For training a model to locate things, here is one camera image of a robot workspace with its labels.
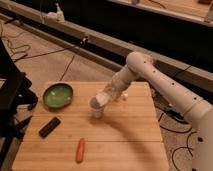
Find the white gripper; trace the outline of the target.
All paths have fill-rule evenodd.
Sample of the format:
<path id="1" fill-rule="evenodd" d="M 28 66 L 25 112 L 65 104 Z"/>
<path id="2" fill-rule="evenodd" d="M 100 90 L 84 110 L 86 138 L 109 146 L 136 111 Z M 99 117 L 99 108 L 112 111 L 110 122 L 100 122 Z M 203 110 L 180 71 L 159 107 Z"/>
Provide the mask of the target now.
<path id="1" fill-rule="evenodd" d="M 119 102 L 122 93 L 138 78 L 138 74 L 133 72 L 128 66 L 124 66 L 119 72 L 116 72 L 110 82 L 105 86 L 102 92 L 110 94 L 115 102 Z"/>

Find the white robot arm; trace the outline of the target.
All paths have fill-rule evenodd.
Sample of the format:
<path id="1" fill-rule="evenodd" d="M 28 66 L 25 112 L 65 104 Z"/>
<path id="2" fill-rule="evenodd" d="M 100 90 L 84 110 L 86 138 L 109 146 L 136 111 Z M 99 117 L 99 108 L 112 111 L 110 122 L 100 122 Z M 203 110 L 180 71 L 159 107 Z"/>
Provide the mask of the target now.
<path id="1" fill-rule="evenodd" d="M 160 72 L 150 56 L 129 53 L 126 65 L 101 92 L 103 99 L 97 96 L 98 103 L 105 106 L 117 99 L 137 77 L 147 80 L 197 131 L 191 169 L 213 171 L 213 105 Z"/>

